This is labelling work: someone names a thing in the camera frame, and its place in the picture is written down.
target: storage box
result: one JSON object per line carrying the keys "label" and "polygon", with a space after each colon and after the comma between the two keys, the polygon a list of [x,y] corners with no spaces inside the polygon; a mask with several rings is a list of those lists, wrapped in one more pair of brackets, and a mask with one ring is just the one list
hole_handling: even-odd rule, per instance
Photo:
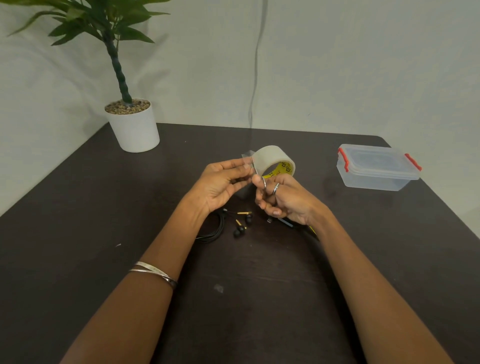
{"label": "storage box", "polygon": [[420,178],[420,167],[409,155],[394,148],[342,144],[336,164],[348,187],[398,191]]}

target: transparent container lid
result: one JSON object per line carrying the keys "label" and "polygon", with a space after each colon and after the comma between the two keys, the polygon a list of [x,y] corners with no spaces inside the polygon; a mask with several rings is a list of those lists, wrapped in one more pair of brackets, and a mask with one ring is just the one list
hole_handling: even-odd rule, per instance
{"label": "transparent container lid", "polygon": [[417,180],[421,167],[409,154],[382,146],[342,144],[338,149],[346,170],[360,176]]}

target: person's arm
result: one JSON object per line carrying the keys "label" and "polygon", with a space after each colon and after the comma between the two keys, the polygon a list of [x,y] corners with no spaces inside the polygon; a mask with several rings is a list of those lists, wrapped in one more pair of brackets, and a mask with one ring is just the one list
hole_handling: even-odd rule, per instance
{"label": "person's arm", "polygon": [[[293,177],[259,176],[256,202],[274,217],[313,227],[342,289],[365,357],[370,364],[435,363],[452,360],[408,303],[360,251],[332,212]],[[277,183],[276,195],[271,193]]]}
{"label": "person's arm", "polygon": [[[178,280],[206,216],[250,181],[250,171],[242,159],[208,165],[140,261]],[[235,179],[245,180],[235,183]],[[172,292],[157,275],[128,273],[80,332],[61,364],[149,363]]]}

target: yellow tape core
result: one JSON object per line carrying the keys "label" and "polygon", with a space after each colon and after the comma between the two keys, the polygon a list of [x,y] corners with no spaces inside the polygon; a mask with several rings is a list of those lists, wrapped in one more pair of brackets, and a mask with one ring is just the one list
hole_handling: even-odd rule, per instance
{"label": "yellow tape core", "polygon": [[277,175],[282,174],[282,173],[287,173],[287,174],[291,175],[292,174],[292,165],[288,162],[279,162],[276,165],[276,167],[273,171],[271,171],[269,174],[264,175],[264,178],[267,179],[267,178],[277,176]]}

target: silver bracelet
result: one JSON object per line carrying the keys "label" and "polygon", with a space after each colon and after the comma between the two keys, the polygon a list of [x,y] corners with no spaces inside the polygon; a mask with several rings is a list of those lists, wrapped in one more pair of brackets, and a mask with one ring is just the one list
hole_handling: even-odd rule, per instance
{"label": "silver bracelet", "polygon": [[148,263],[144,263],[144,262],[136,262],[135,263],[136,266],[141,266],[141,267],[144,267],[146,269],[135,269],[135,268],[132,268],[130,269],[130,272],[144,272],[144,273],[151,273],[151,274],[156,274],[160,277],[162,277],[164,280],[166,280],[168,282],[168,284],[170,286],[172,286],[173,289],[175,289],[178,285],[177,281],[175,281],[174,279],[170,278],[168,276],[167,273],[161,271],[160,269],[158,269],[157,267],[154,267]]}

